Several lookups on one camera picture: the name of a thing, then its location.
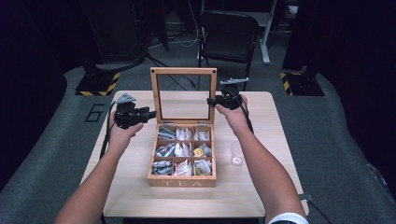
light wood tabletop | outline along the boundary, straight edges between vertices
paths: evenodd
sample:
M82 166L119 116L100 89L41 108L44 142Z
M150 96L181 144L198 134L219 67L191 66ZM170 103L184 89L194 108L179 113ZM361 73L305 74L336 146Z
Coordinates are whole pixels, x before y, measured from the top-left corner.
M149 106L150 110L154 110L152 91L118 91L114 99L118 99L124 93L136 98L136 107ZM285 166L297 192L302 194L303 188L271 93L265 91L240 93L247 97L249 117L255 135ZM226 119L219 112L215 113L217 158L215 188L162 188L149 185L147 173L156 126L156 119L146 123L145 127L132 138L121 157L106 201L104 210L106 217L265 216L264 207L253 187L248 168L245 164L231 165L230 147L237 139ZM105 133L106 122L99 133L82 180L99 161ZM302 204L308 214L306 202Z

wooden tea box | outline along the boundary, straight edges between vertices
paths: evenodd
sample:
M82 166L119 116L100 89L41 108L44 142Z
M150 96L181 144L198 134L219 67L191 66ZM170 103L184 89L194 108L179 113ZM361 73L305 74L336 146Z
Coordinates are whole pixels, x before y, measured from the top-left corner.
M216 186L216 68L150 69L157 111L155 140L148 168L152 187Z

hand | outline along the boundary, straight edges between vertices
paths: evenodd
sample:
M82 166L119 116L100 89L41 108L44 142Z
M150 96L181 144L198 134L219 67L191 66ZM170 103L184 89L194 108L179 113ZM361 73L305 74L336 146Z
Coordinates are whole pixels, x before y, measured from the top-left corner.
M131 138L143 128L143 123L138 123L129 129L122 129L114 121L114 112L110 116L110 139L108 140L108 150L115 151L121 156L128 147Z
M242 95L243 101L242 107L248 111L248 99ZM242 110L241 107L236 108L235 110L230 110L222 105L216 105L216 109L223 114L227 119L228 124L230 125L231 129L233 129L233 133L238 136L239 133L244 131L249 131L247 118Z

open box lid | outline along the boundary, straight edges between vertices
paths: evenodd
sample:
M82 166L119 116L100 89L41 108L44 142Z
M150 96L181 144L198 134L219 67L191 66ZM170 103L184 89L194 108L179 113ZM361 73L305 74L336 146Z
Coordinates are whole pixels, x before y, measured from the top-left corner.
M152 67L151 83L157 123L213 124L216 68Z

black and yellow hazard tape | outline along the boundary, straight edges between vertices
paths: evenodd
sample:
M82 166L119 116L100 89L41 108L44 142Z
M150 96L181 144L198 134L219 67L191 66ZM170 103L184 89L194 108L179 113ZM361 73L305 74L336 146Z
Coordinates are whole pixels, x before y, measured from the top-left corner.
M94 95L110 95L113 92L114 88L116 88L117 81L120 78L120 73L114 75L111 80L110 85L104 91L76 91L76 95L85 95L85 96L94 96Z
M301 73L280 73L280 78L282 78L283 87L285 88L286 94L293 95L293 92L291 91L291 88L290 88L290 84L289 84L288 80L286 79L286 75L300 76Z

